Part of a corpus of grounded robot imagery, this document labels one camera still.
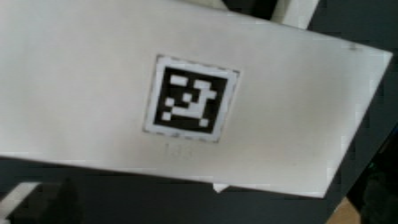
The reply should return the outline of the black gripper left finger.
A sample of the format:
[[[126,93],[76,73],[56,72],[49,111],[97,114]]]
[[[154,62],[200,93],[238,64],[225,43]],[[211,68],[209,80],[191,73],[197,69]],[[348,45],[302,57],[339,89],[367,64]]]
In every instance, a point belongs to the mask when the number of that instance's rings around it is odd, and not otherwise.
[[[21,182],[0,199],[0,224],[83,224],[76,187],[62,182]]]

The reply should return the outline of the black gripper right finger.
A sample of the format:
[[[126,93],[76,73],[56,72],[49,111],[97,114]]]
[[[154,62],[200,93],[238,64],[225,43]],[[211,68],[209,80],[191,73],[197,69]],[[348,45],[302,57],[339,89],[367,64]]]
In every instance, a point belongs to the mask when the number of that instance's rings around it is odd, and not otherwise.
[[[398,224],[398,124],[348,191],[360,224]]]

